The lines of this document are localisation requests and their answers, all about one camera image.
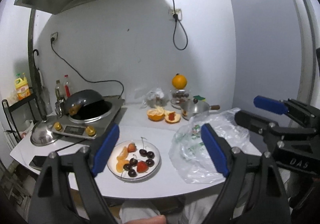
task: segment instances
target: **induction cooker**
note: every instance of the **induction cooker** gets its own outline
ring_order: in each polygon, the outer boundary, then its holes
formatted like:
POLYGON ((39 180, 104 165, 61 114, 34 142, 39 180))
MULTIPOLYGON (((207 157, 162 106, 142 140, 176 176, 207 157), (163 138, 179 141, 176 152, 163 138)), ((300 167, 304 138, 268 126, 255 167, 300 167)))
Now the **induction cooker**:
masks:
POLYGON ((123 99, 104 98, 82 107, 74 116, 63 116, 52 127, 52 132, 64 136, 95 139, 114 121, 124 103, 123 99))

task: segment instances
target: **electrical cord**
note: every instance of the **electrical cord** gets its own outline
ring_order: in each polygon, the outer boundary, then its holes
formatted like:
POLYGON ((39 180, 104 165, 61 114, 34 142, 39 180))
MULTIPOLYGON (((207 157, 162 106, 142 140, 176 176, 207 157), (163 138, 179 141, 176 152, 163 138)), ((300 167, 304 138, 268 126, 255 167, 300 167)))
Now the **electrical cord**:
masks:
POLYGON ((85 79, 85 78, 78 72, 78 70, 76 70, 73 66, 71 66, 71 65, 68 63, 68 61, 66 61, 63 57, 61 57, 61 56, 54 50, 53 45, 52 45, 53 42, 54 42, 54 38, 51 38, 51 39, 50 39, 50 42, 51 42, 51 48, 52 48, 53 52, 54 52, 59 58, 61 58, 65 63, 67 63, 67 64, 69 65, 69 67, 72 68, 84 81, 86 81, 86 82, 88 82, 88 83, 94 83, 94 84, 96 84, 96 83, 104 83, 104 82, 118 82, 118 83, 122 86, 122 92, 121 92, 121 94, 120 94, 120 96, 119 96, 118 99, 121 98, 121 96, 122 96, 122 94, 123 94, 123 92, 124 92, 124 85, 123 85, 119 80, 90 81, 90 80, 85 79))
POLYGON ((67 145, 67 146, 65 146, 65 147, 62 147, 62 148, 60 148, 60 149, 58 149, 58 150, 55 150, 55 152, 62 151, 62 150, 64 150, 64 149, 67 149, 67 148, 69 148, 69 147, 72 147, 72 146, 74 146, 74 145, 76 145, 76 144, 78 144, 78 143, 82 143, 82 142, 84 142, 84 141, 86 141, 86 140, 85 140, 85 139, 83 139, 83 140, 81 140, 81 141, 78 141, 78 142, 72 143, 72 144, 67 145))
POLYGON ((177 50, 185 50, 188 46, 188 42, 189 42, 189 39, 188 39, 188 35, 187 35, 187 32, 185 30, 185 28, 183 27, 181 21, 178 19, 178 14, 176 13, 176 5, 175 5, 175 2, 174 0, 172 0, 173 2, 173 11, 174 11, 174 15, 173 15, 173 18, 174 18, 174 21, 175 21, 175 26, 174 26, 174 31, 173 31, 173 36, 172 36, 172 41, 173 41, 173 44, 174 46, 176 47, 177 50), (176 30, 177 30, 177 23, 179 22, 180 26, 182 27, 183 29, 183 32, 186 36, 186 45, 183 47, 183 48, 179 48, 177 45, 176 45, 176 41, 175 41, 175 35, 176 35, 176 30))

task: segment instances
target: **wooden handle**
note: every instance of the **wooden handle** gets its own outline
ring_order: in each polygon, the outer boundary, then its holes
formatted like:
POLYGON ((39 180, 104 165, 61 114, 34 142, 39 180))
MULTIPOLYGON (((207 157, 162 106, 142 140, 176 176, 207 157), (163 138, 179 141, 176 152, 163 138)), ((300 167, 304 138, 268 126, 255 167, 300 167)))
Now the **wooden handle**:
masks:
POLYGON ((77 112, 79 112, 79 110, 82 106, 83 106, 82 104, 78 104, 78 105, 71 107, 69 109, 69 115, 74 116, 77 112))
POLYGON ((220 106, 216 105, 216 106, 210 106, 210 110, 219 110, 220 106))

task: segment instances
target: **blue gripper pad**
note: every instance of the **blue gripper pad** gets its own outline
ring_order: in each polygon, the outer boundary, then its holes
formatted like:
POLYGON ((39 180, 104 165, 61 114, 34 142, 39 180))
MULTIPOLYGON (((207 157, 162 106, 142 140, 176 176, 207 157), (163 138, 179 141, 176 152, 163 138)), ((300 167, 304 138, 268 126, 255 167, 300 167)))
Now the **blue gripper pad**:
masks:
POLYGON ((255 107, 275 113, 277 115, 283 115, 288 112, 288 108, 284 103, 271 98, 256 96, 256 98, 253 100, 253 103, 255 107))
POLYGON ((228 142, 218 137, 211 125, 204 124, 201 127, 201 139, 208 150, 211 160, 219 173, 222 173, 225 178, 230 173, 226 154, 230 154, 230 145, 228 142))
POLYGON ((93 177, 96 177, 98 173, 103 172, 111 152, 119 139, 119 134, 119 126, 113 124, 111 129, 107 129, 102 136, 98 137, 100 140, 94 141, 97 141, 96 144, 99 147, 93 155, 93 165, 91 167, 93 177))

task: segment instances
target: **plate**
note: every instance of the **plate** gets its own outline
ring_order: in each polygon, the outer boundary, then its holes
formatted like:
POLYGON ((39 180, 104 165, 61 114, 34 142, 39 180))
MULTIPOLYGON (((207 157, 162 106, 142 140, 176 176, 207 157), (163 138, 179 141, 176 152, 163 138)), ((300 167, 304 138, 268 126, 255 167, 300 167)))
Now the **plate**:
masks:
POLYGON ((160 161, 161 161, 160 152, 153 144, 151 144, 145 140, 143 140, 143 143, 142 143, 142 140, 131 140, 131 141, 125 141, 125 142, 119 143, 118 145, 116 145, 114 147, 114 149, 110 155, 110 158, 108 160, 107 165, 108 165, 109 170, 116 177, 118 177, 119 179, 121 179, 123 181, 141 181, 141 180, 146 180, 146 179, 152 177, 153 174, 155 174, 157 172, 156 170, 160 166, 160 161), (121 153, 122 149, 125 146, 128 147, 128 145, 132 142, 135 143, 137 150, 135 152, 130 152, 129 155, 127 156, 126 160, 130 161, 131 158, 135 158, 135 156, 133 156, 133 155, 136 155, 136 158, 138 161, 139 160, 146 161, 148 159, 148 157, 143 157, 139 153, 139 150, 143 149, 143 144, 144 144, 145 150, 153 151, 153 153, 155 154, 155 157, 153 158, 153 161, 155 162, 154 166, 149 167, 148 171, 146 171, 146 172, 143 172, 143 173, 137 172, 137 176, 133 177, 133 178, 128 175, 127 171, 123 171, 122 173, 119 173, 116 170, 116 164, 118 163, 117 156, 121 153))

